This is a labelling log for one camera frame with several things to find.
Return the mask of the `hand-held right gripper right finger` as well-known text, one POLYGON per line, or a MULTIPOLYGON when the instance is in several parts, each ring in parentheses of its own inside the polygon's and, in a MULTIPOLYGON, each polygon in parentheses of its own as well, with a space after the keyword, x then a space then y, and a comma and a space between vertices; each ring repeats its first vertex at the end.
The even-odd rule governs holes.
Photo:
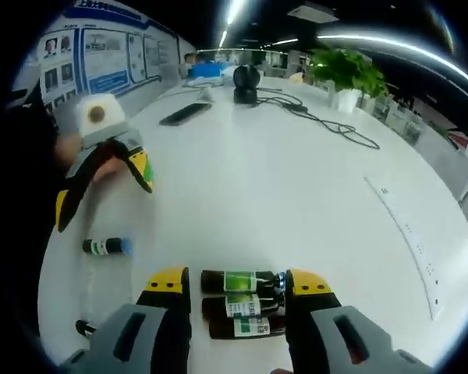
POLYGON ((350 305, 324 278, 286 271, 285 338, 294 373, 432 373, 391 336, 350 305))

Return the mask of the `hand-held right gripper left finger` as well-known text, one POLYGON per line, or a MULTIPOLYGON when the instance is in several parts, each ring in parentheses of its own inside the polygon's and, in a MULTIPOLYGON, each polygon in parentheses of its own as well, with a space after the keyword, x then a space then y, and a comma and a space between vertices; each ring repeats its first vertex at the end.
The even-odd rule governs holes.
POLYGON ((103 323, 78 322, 88 337, 60 366, 60 373, 186 373, 191 340, 189 268, 155 273, 135 304, 125 304, 103 323))

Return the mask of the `person's left hand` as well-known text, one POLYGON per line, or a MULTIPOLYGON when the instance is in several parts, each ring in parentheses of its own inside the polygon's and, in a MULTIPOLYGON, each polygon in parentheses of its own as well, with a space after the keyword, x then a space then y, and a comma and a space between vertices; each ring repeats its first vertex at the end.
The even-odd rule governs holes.
MULTIPOLYGON (((81 150, 82 138, 77 133, 67 136, 59 136, 56 140, 55 156, 66 170, 70 169, 71 166, 75 164, 78 153, 81 150)), ((95 171, 91 181, 93 183, 97 183, 107 176, 121 171, 125 166, 125 163, 120 159, 111 157, 95 171)))

